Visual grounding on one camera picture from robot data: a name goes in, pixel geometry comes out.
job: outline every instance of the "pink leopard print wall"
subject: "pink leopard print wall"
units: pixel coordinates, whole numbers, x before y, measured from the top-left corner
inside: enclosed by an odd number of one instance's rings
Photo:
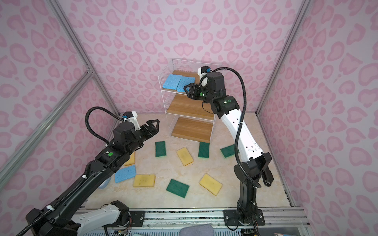
[[[378,1],[315,1],[262,122],[316,235],[378,234]]]
[[[84,123],[93,106],[110,109],[90,80],[33,154],[0,192],[0,234],[16,235],[33,208],[41,209],[58,197],[80,175],[85,165],[104,148]],[[102,111],[90,115],[92,129],[103,137],[111,132],[114,118]]]
[[[43,0],[0,3],[0,170],[83,73]]]
[[[121,111],[164,111],[158,75],[171,58],[235,68],[254,111],[301,0],[61,0]],[[224,72],[242,104],[237,77]]]

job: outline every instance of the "mounting plate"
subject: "mounting plate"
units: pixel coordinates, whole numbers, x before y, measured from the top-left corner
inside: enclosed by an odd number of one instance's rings
[[[130,211],[131,218],[133,219],[131,227],[142,227],[144,214],[145,211]]]
[[[237,210],[223,210],[223,219],[225,221],[226,226],[237,226],[237,225],[242,226],[241,223],[239,222],[239,217],[240,215]],[[264,220],[264,215],[262,214],[262,210],[258,209],[254,217],[258,225],[265,225],[265,220]]]

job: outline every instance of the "black cable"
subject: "black cable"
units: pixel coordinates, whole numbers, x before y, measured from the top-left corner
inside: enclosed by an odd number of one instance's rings
[[[203,103],[204,103],[204,102],[202,102],[202,109],[203,109],[205,112],[208,112],[208,113],[214,114],[213,112],[209,112],[209,111],[205,110],[205,108],[203,108]]]
[[[106,235],[106,236],[109,236],[108,228],[107,228],[106,226],[104,226],[104,231],[105,231],[105,235]]]
[[[142,146],[140,146],[139,148],[135,149],[135,151],[141,149],[143,146],[144,146],[144,143],[142,144]]]
[[[92,161],[88,162],[88,164],[85,167],[85,171],[84,171],[83,175],[86,175],[86,176],[88,175],[89,166],[90,166],[91,163],[92,163]],[[56,209],[60,204],[62,204],[64,201],[66,201],[67,198],[69,198],[85,182],[85,180],[86,180],[85,178],[81,178],[79,180],[79,182],[77,183],[77,185],[71,191],[69,191],[64,197],[62,197],[59,201],[57,201],[52,206],[52,208]],[[24,235],[29,229],[31,229],[34,225],[36,225],[41,219],[43,219],[45,216],[47,216],[50,212],[52,212],[52,210],[50,210],[50,209],[47,209],[46,211],[44,211],[41,215],[39,215],[36,219],[34,219],[29,225],[27,225],[23,230],[21,230],[16,236]]]
[[[108,113],[109,115],[113,116],[114,118],[116,118],[117,120],[120,120],[120,121],[123,121],[123,119],[122,119],[122,118],[119,118],[118,116],[116,116],[116,115],[114,115],[112,112],[110,112],[109,110],[107,110],[107,109],[105,109],[105,108],[103,108],[103,107],[100,107],[100,106],[94,106],[94,107],[92,107],[92,108],[89,109],[89,110],[87,111],[87,113],[85,114],[85,119],[84,119],[84,121],[85,121],[85,126],[87,127],[87,130],[88,130],[91,134],[93,134],[93,136],[95,136],[96,138],[99,138],[99,139],[101,139],[102,141],[104,141],[106,144],[109,144],[109,141],[106,140],[106,138],[104,138],[104,137],[98,135],[96,132],[94,132],[93,129],[91,128],[91,126],[89,125],[89,115],[90,115],[90,114],[92,113],[92,111],[94,111],[94,110],[101,110],[101,111],[104,111],[104,112]]]
[[[201,87],[201,88],[206,88],[206,87],[208,86],[207,83],[206,83],[205,86],[202,86],[202,81],[203,81],[204,79],[206,79],[206,78],[207,78],[207,75],[205,74],[205,75],[200,79],[200,87]]]
[[[255,234],[257,236],[261,236],[260,232],[259,232],[259,228],[256,225],[256,220],[255,220],[255,215],[254,215],[254,209],[255,209],[255,204],[253,203],[253,206],[252,206],[252,224],[253,224],[253,230],[255,231]]]
[[[237,147],[238,147],[237,145],[238,145],[238,142],[239,142],[240,132],[242,131],[245,110],[247,108],[247,96],[246,96],[246,92],[245,92],[244,82],[243,82],[243,79],[240,76],[240,74],[236,70],[234,70],[234,69],[232,69],[230,67],[219,67],[219,68],[213,70],[213,72],[216,72],[216,71],[219,71],[219,70],[222,70],[222,69],[232,71],[234,74],[236,74],[236,76],[240,80],[240,83],[242,84],[242,90],[243,90],[243,110],[242,110],[242,114],[240,115],[239,128],[238,128],[236,136],[235,136],[235,145],[234,145],[234,148],[235,148],[235,159],[236,159],[236,162],[237,162],[238,166],[242,170],[243,174],[248,179],[248,181],[250,181],[254,187],[261,188],[261,185],[259,183],[257,183],[256,181],[254,181],[252,179],[252,177],[243,168],[242,163],[240,162],[240,159],[239,159],[239,154],[238,154],[238,149],[237,149]]]
[[[227,226],[227,228],[229,229],[229,230],[231,230],[231,231],[235,231],[235,230],[237,230],[237,228],[239,228],[239,219],[237,219],[237,226],[236,226],[236,228],[234,228],[234,229],[232,229],[232,228],[230,228],[230,227],[228,227],[228,225],[226,225]]]

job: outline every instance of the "yellow sponge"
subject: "yellow sponge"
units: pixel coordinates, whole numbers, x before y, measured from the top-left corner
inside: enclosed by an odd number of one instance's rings
[[[186,147],[176,151],[176,153],[184,166],[193,162],[193,158]]]
[[[136,187],[153,187],[155,185],[155,174],[137,174],[133,186]]]
[[[200,185],[209,190],[215,196],[219,193],[219,190],[222,187],[222,184],[220,182],[216,181],[208,174],[205,174],[205,176],[203,176],[200,181]]]
[[[126,161],[125,164],[123,164],[123,166],[126,167],[128,165],[134,165],[134,164],[135,164],[135,152],[133,152],[133,154],[130,155],[130,159]]]

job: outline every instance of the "sponge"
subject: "sponge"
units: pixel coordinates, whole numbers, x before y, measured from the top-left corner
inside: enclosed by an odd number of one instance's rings
[[[123,164],[124,167],[135,164],[135,152],[130,155],[130,159]]]
[[[184,166],[193,162],[193,158],[186,147],[176,151],[176,153]]]
[[[200,142],[200,148],[198,150],[198,157],[209,158],[210,143]]]
[[[182,76],[170,74],[163,84],[163,88],[176,90]]]
[[[126,179],[134,178],[136,175],[135,165],[118,170],[114,175],[116,183],[122,182]]]
[[[155,157],[166,156],[165,141],[155,143]]]
[[[219,190],[222,187],[222,184],[212,178],[210,175],[205,174],[200,181],[200,185],[202,185],[205,189],[209,190],[215,196],[219,193]]]
[[[224,158],[228,158],[230,156],[233,156],[233,155],[235,155],[234,144],[232,144],[231,146],[225,147],[225,148],[221,148],[220,151],[222,152]]]
[[[180,83],[178,83],[178,86],[177,86],[177,92],[185,92],[184,86],[190,83],[194,83],[194,82],[195,82],[194,77],[186,77],[186,76],[181,77]]]
[[[168,192],[176,194],[177,196],[185,198],[186,193],[188,192],[188,189],[189,189],[189,185],[186,185],[181,182],[178,182],[177,180],[171,179],[166,190]]]
[[[153,187],[155,185],[155,174],[137,174],[133,186],[136,187]]]

